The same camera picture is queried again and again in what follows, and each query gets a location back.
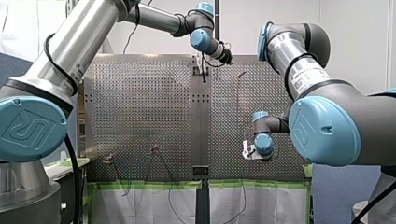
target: perforated metal panel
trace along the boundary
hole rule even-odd
[[[89,73],[90,180],[169,179],[158,157],[149,165],[155,145],[175,179],[191,179],[191,58],[100,56]],[[114,163],[104,164],[110,154]]]
[[[242,157],[242,141],[253,137],[253,112],[279,116],[288,101],[281,77],[254,56],[235,56],[203,84],[192,75],[191,56],[101,55],[86,75],[85,92],[90,181],[169,180],[158,159],[147,169],[154,145],[175,180],[192,180],[193,165],[209,165],[212,179],[304,179],[304,160],[286,134],[274,134],[273,161]],[[109,155],[113,165],[103,163]]]
[[[253,56],[236,56],[233,66],[213,69],[209,135],[210,178],[301,180],[304,160],[286,133],[275,133],[273,161],[246,161],[242,141],[251,139],[252,114],[258,110],[280,116],[288,101],[281,77]]]

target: green tape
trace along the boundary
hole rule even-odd
[[[308,189],[310,182],[278,182],[264,180],[209,180],[211,189],[241,188],[242,182],[245,187],[258,187],[270,189]]]
[[[312,175],[314,173],[314,165],[313,164],[303,165],[303,169],[304,169],[305,177],[312,178]]]
[[[78,164],[81,164],[81,163],[83,163],[84,161],[88,161],[88,160],[89,160],[89,159],[84,159],[84,158],[77,159],[77,163],[78,163]],[[58,163],[57,161],[55,161],[55,162],[47,163],[47,164],[45,165],[45,167],[50,167],[50,166],[53,166],[53,165],[59,165],[59,166],[65,166],[65,167],[72,167],[72,162],[70,161],[70,159],[68,159],[68,160],[66,160],[66,161],[63,161],[63,162],[61,162],[61,163]]]
[[[89,183],[91,188],[95,190],[107,189],[200,189],[202,187],[201,181],[181,181],[175,183],[169,182],[148,182],[141,180],[132,180],[109,182],[109,183]]]

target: wire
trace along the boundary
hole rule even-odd
[[[125,54],[125,51],[128,48],[129,43],[131,42],[131,37],[134,34],[134,32],[136,32],[137,26],[139,26],[139,23],[140,23],[140,8],[139,8],[139,4],[136,4],[136,6],[134,7],[134,10],[136,11],[135,27],[134,27],[134,29],[132,30],[132,32],[128,36],[128,41],[126,42],[126,45],[124,47],[124,50],[123,50],[122,54]]]
[[[212,30],[214,30],[215,29],[215,23],[213,22],[213,19],[212,18],[210,18],[207,14],[205,14],[204,12],[202,12],[201,10],[198,10],[198,9],[193,9],[193,10],[190,10],[188,13],[187,13],[187,15],[190,15],[190,13],[192,13],[192,12],[196,12],[196,13],[199,13],[199,14],[201,14],[201,15],[203,15],[203,16],[205,16],[211,23],[212,23],[212,27],[211,27],[211,29]]]
[[[50,55],[50,40],[53,38],[55,34],[47,36],[46,40],[44,41],[44,53],[47,55],[47,58],[49,59],[49,62],[54,66],[72,85],[73,88],[73,93],[72,96],[74,96],[77,91],[78,91],[78,86],[76,81],[71,78],[63,69],[61,66],[59,66],[55,61],[53,61],[52,56]]]
[[[209,66],[211,66],[211,67],[214,67],[214,68],[221,68],[222,66],[225,65],[225,63],[222,63],[221,65],[214,65],[214,64],[208,62],[207,59],[206,59],[205,57],[203,57],[203,58],[204,58],[204,61],[207,63],[207,65],[209,65]]]
[[[204,83],[206,83],[205,70],[204,70],[204,58],[205,58],[205,55],[202,52],[202,60],[201,60],[202,80],[203,80]]]
[[[166,171],[167,171],[168,174],[169,174],[169,178],[171,179],[171,187],[169,188],[169,192],[168,192],[168,202],[169,202],[169,205],[171,206],[172,211],[174,212],[174,214],[175,214],[175,216],[177,217],[177,219],[178,219],[181,223],[186,224],[186,222],[184,222],[183,219],[180,218],[180,216],[178,215],[178,213],[177,213],[177,211],[176,211],[176,208],[175,208],[175,207],[173,206],[173,204],[172,204],[172,200],[171,200],[171,191],[172,191],[172,188],[173,188],[174,182],[175,182],[175,181],[174,181],[175,179],[173,178],[172,172],[171,172],[171,170],[169,169],[168,165],[166,164],[165,160],[163,159],[163,155],[162,155],[160,152],[158,152],[158,151],[153,152],[153,153],[154,153],[154,155],[157,155],[157,156],[160,158],[161,162],[163,163],[163,166],[165,166],[165,169],[166,169]]]
[[[81,198],[80,198],[80,191],[81,191],[81,181],[79,177],[79,169],[78,169],[78,161],[75,154],[75,150],[73,149],[72,142],[70,141],[69,135],[66,134],[66,138],[64,139],[66,143],[67,151],[70,156],[70,160],[72,162],[73,174],[74,174],[74,181],[75,181],[75,211],[73,217],[73,223],[79,223],[79,214],[81,211]]]
[[[228,223],[232,222],[234,219],[241,216],[241,214],[244,213],[245,209],[247,208],[247,193],[245,191],[244,180],[241,180],[241,182],[242,182],[242,190],[244,192],[244,208],[238,214],[236,214],[234,217],[232,217],[230,220],[224,222],[223,224],[228,224]]]
[[[387,189],[385,189],[382,193],[376,196],[367,206],[361,210],[361,212],[353,219],[352,224],[361,223],[361,219],[372,209],[376,204],[381,202],[385,197],[387,197],[390,193],[392,193],[396,189],[396,181],[391,184]]]

